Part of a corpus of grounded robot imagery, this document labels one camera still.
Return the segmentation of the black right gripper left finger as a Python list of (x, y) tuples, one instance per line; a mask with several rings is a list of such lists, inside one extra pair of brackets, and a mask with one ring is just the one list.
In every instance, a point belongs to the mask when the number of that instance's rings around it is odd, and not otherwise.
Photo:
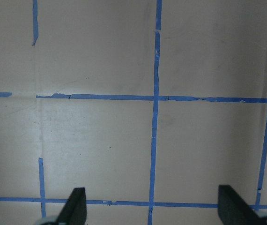
[(87, 219), (85, 188), (74, 188), (58, 215), (56, 225), (84, 225)]

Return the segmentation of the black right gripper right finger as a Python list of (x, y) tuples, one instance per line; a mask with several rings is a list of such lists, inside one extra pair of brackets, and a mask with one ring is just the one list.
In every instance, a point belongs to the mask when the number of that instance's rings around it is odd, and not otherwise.
[(266, 225), (230, 185), (218, 187), (218, 216), (223, 225)]

